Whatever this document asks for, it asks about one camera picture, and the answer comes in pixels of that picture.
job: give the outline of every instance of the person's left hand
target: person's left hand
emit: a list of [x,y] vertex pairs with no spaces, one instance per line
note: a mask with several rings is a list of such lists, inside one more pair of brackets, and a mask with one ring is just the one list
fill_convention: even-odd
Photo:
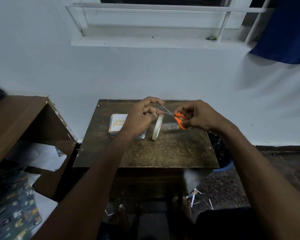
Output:
[[124,134],[129,139],[133,140],[148,129],[149,125],[157,118],[158,114],[163,114],[161,110],[153,107],[151,103],[163,105],[164,101],[157,97],[146,97],[137,102],[130,109],[119,134]]

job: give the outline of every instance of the orange-handled scissors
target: orange-handled scissors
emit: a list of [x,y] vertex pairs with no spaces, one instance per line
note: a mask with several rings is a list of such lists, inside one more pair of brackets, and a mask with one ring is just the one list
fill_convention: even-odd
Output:
[[174,119],[177,121],[177,123],[178,123],[180,129],[185,130],[185,128],[183,128],[182,125],[181,125],[182,120],[180,120],[180,119],[178,118],[178,117],[180,117],[180,118],[185,119],[186,117],[185,117],[183,114],[181,114],[180,112],[179,112],[179,113],[173,114],[173,113],[171,113],[168,109],[166,109],[164,106],[160,106],[158,109],[160,109],[160,110],[161,110],[163,113],[165,113],[165,114],[168,114],[168,115],[173,116]]

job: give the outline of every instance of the white wall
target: white wall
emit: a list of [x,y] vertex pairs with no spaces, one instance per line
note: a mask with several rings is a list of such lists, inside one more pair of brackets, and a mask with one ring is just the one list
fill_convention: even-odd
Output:
[[78,139],[98,99],[152,95],[202,99],[253,144],[300,145],[300,65],[248,51],[73,47],[53,0],[0,0],[0,87],[49,95]]

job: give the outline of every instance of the clear adhesive tape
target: clear adhesive tape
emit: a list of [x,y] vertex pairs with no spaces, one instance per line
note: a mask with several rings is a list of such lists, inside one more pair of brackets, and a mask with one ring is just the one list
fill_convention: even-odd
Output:
[[157,120],[157,123],[154,127],[154,131],[153,131],[153,135],[152,135],[152,140],[154,140],[154,141],[157,139],[157,137],[159,135],[163,118],[164,117],[161,116],[161,115],[158,116],[158,120]]

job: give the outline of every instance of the hand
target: hand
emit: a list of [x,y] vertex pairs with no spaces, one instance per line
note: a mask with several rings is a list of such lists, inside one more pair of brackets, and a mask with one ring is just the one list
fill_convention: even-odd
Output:
[[151,103],[163,105],[164,101],[157,97],[146,97],[137,102],[130,109],[127,119],[120,130],[120,134],[124,134],[133,140],[148,129],[149,125],[157,118],[158,114],[163,114],[161,110],[153,107]]
[[174,112],[183,114],[186,118],[181,123],[182,127],[195,127],[204,131],[218,134],[231,122],[215,111],[209,104],[202,100],[191,101],[183,104]]

